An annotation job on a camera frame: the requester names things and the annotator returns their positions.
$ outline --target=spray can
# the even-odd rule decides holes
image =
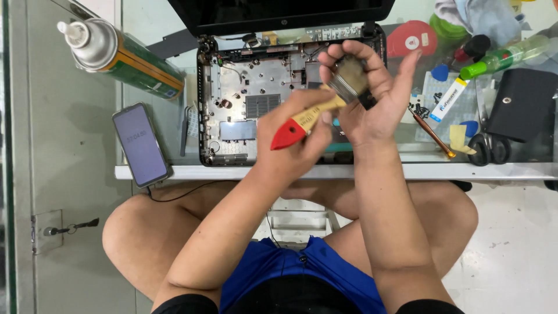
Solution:
[[[157,97],[173,100],[184,90],[184,77],[134,39],[101,18],[58,23],[76,66],[100,72]]]

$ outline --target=black wallet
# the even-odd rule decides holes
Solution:
[[[525,143],[542,130],[542,122],[555,112],[553,96],[558,75],[532,69],[504,72],[486,132]]]

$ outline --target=white spray nozzle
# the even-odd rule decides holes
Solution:
[[[79,31],[79,29],[70,24],[67,24],[65,22],[58,22],[57,27],[62,34],[70,37],[71,39],[79,39],[81,37],[81,32]]]

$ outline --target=metal ferrule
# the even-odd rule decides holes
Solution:
[[[333,74],[333,78],[329,81],[328,86],[332,88],[341,99],[347,104],[358,99],[357,92],[340,76]]]

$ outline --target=red round lid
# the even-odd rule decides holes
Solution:
[[[422,55],[428,56],[437,47],[436,32],[422,21],[408,21],[387,36],[388,58],[406,56],[416,49],[422,49]]]

